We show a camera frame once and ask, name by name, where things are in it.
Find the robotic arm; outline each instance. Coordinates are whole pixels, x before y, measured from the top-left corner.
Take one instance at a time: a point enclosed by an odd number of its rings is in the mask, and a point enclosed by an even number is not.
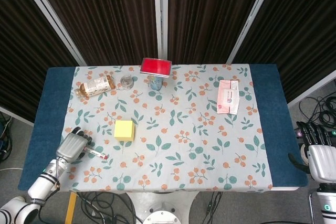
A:
[[[15,197],[0,209],[1,224],[31,223],[38,214],[39,208],[44,206],[46,200],[53,194],[48,196],[52,188],[56,186],[56,191],[59,190],[59,178],[67,164],[78,157],[81,158],[84,147],[92,141],[91,137],[79,130],[80,127],[76,127],[67,135],[56,151],[56,159],[50,161],[30,187],[28,190],[31,197],[30,203],[26,203],[23,197]]]
[[[303,122],[297,122],[297,125],[303,136],[304,152],[307,154],[309,167],[298,164],[290,154],[289,159],[295,167],[310,173],[312,178],[320,183],[317,195],[324,223],[336,224],[336,147],[332,146],[330,137],[323,127]],[[311,198],[310,210],[314,223]]]

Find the gray floor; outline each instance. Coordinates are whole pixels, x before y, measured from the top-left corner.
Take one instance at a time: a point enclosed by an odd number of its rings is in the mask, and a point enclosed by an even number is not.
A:
[[[331,82],[314,92],[311,96],[325,96],[336,91],[334,82]],[[315,103],[305,100],[302,109],[310,115]],[[306,121],[300,114],[298,105],[290,109],[293,126],[295,121]],[[0,169],[11,167],[23,167],[32,127],[18,120],[12,123],[13,152],[8,160],[0,164]],[[15,196],[22,195],[27,197],[25,191],[19,191],[17,185],[21,176],[21,170],[0,171],[0,206]],[[296,191],[270,191],[263,194],[248,193],[224,193],[222,201],[214,216],[213,223],[251,223],[257,224],[264,221],[286,220],[310,223],[308,192],[317,188],[318,184],[309,179],[309,186],[300,188]],[[191,211],[190,223],[202,223],[205,216],[205,209],[211,193],[199,193],[195,198]],[[64,223],[69,193],[57,193],[48,201],[42,211],[44,220],[50,223]],[[117,212],[129,216],[128,210],[115,202]],[[319,203],[316,196],[313,197],[314,215],[316,224],[323,223],[322,215],[319,211]],[[81,212],[80,203],[77,201],[73,223],[91,223],[90,220]]]

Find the yellow sponge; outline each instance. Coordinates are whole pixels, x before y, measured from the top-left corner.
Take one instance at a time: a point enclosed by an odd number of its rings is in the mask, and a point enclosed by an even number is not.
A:
[[[135,125],[133,121],[116,121],[114,138],[118,141],[134,141]]]

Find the dark curtain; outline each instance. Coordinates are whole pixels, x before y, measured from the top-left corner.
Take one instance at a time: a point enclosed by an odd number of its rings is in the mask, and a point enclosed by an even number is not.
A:
[[[290,102],[336,69],[336,0],[265,0],[234,63],[276,63]]]
[[[225,63],[255,0],[169,0],[168,59]]]
[[[154,0],[49,0],[88,65],[157,58]]]
[[[0,106],[33,122],[48,68],[77,63],[33,0],[0,5]]]

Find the pink package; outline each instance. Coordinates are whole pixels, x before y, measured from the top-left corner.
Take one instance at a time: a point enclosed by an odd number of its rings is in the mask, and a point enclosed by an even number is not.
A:
[[[238,105],[238,81],[221,80],[218,87],[217,113],[237,114]]]

